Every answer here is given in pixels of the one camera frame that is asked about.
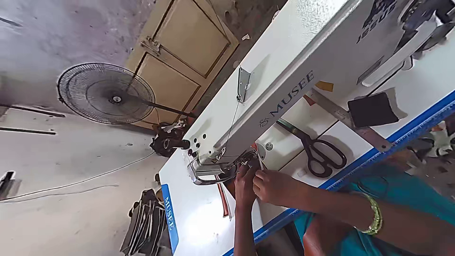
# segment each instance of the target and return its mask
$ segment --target ruler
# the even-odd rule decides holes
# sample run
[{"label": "ruler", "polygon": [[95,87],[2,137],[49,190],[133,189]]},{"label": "ruler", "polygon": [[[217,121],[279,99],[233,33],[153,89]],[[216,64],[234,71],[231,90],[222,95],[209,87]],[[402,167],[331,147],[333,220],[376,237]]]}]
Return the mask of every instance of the ruler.
[{"label": "ruler", "polygon": [[379,133],[373,130],[370,127],[365,128],[356,128],[352,117],[348,111],[344,108],[333,103],[331,100],[327,99],[324,95],[318,91],[311,89],[307,95],[314,101],[316,104],[321,106],[325,111],[329,112],[340,122],[344,123],[347,127],[357,133],[362,137],[366,142],[370,143],[375,149],[380,152],[385,152],[392,147],[392,144],[383,138]]}]

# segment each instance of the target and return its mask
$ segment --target hand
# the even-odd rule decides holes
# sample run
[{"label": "hand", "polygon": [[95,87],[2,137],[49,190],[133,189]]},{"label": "hand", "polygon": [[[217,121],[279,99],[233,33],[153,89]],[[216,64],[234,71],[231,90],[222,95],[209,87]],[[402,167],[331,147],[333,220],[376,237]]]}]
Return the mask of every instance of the hand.
[{"label": "hand", "polygon": [[253,191],[263,202],[289,208],[299,208],[312,189],[316,188],[274,170],[258,170],[253,179]]},{"label": "hand", "polygon": [[241,165],[235,178],[235,204],[236,209],[251,211],[256,195],[253,191],[253,178],[257,167],[250,168]]}]

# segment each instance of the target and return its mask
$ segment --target green bangle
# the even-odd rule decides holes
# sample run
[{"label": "green bangle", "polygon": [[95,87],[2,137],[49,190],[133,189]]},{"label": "green bangle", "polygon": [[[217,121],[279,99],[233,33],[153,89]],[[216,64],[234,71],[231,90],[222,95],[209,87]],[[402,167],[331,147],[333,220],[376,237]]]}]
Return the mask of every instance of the green bangle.
[{"label": "green bangle", "polygon": [[363,195],[364,197],[366,197],[368,199],[368,201],[370,202],[371,209],[374,212],[374,218],[373,218],[373,222],[371,223],[371,225],[368,227],[367,230],[359,230],[357,227],[354,227],[354,228],[356,228],[358,231],[360,231],[364,234],[376,235],[379,232],[379,230],[381,230],[381,228],[382,228],[381,210],[379,209],[378,203],[376,203],[376,201],[371,196],[369,196],[365,193],[360,193],[360,194]]}]

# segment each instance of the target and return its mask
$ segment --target wall fan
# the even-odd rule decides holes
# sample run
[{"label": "wall fan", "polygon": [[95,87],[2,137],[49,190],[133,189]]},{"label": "wall fan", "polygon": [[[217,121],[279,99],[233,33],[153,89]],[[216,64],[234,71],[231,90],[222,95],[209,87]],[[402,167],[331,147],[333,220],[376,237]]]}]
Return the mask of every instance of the wall fan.
[{"label": "wall fan", "polygon": [[99,123],[126,124],[147,117],[154,108],[194,117],[155,103],[155,94],[137,74],[106,63],[69,68],[57,84],[59,100],[77,114]]}]

